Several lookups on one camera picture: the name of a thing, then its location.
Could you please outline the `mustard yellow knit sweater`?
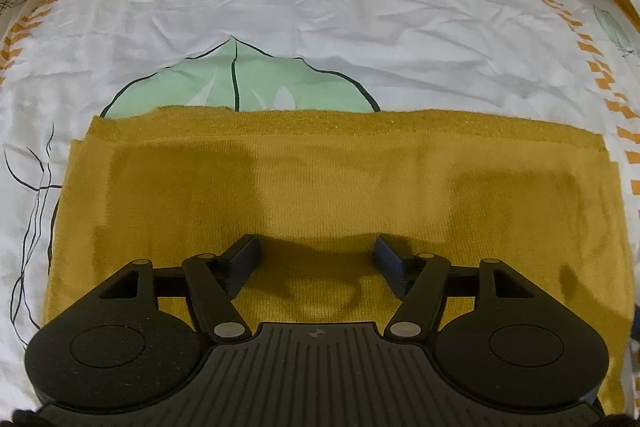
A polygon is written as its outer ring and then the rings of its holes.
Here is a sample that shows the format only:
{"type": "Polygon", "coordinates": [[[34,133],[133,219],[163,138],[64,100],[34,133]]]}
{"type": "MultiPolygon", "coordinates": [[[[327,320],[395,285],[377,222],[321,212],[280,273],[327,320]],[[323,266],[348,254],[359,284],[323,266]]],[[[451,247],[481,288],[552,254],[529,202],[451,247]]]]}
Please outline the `mustard yellow knit sweater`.
{"type": "Polygon", "coordinates": [[[131,260],[175,267],[241,236],[265,257],[236,307],[262,322],[386,323],[375,239],[511,265],[604,338],[599,392],[625,410],[634,269],[620,172],[599,135],[464,112],[170,106],[96,117],[70,148],[43,315],[131,260]]]}

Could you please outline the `white leaf-print bed sheet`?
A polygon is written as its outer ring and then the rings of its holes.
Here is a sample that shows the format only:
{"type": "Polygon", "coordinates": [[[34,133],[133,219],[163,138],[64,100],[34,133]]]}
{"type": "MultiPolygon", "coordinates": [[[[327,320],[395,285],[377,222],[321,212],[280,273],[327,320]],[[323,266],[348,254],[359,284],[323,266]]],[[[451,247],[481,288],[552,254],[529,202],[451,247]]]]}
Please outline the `white leaf-print bed sheet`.
{"type": "Polygon", "coordinates": [[[70,148],[96,117],[464,112],[599,135],[639,297],[639,31],[613,0],[1,0],[1,412],[33,407],[70,148]]]}

